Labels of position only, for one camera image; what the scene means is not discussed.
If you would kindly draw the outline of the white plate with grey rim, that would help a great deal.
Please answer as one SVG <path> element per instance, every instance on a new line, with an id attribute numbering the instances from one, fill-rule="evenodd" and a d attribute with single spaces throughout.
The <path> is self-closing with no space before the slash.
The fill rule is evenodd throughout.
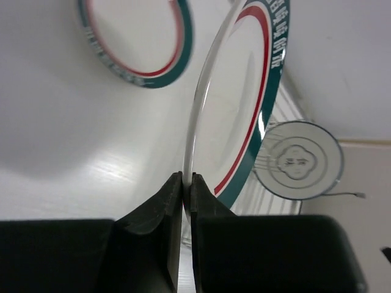
<path id="1" fill-rule="evenodd" d="M 322 196 L 339 183 L 345 160 L 329 131 L 308 121 L 288 121 L 265 132 L 262 143 L 279 131 L 284 138 L 272 150 L 280 174 L 264 177 L 265 188 L 280 197 L 302 201 Z"/>

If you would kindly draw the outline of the green red rimmed plate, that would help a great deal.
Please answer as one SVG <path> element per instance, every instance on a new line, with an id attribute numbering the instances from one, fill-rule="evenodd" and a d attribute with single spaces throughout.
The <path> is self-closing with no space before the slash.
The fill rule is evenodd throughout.
<path id="1" fill-rule="evenodd" d="M 189 1 L 75 1 L 82 35 L 97 59 L 127 83 L 175 82 L 194 44 Z"/>
<path id="2" fill-rule="evenodd" d="M 276 102 L 290 29 L 289 1 L 235 1 L 208 51 L 195 90 L 183 184 L 203 176 L 231 208 L 261 148 Z"/>

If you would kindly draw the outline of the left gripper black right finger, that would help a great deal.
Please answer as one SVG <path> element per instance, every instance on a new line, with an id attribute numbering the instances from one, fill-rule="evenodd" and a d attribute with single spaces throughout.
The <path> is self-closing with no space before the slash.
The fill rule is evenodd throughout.
<path id="1" fill-rule="evenodd" d="M 197 292 L 367 292 L 342 226 L 325 215 L 236 215 L 200 174 L 190 187 Z"/>

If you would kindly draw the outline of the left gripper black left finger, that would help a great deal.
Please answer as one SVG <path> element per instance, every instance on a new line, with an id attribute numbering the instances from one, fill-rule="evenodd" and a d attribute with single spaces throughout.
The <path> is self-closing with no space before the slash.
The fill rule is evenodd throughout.
<path id="1" fill-rule="evenodd" d="M 2 292 L 176 292 L 183 184 L 118 220 L 1 222 Z"/>

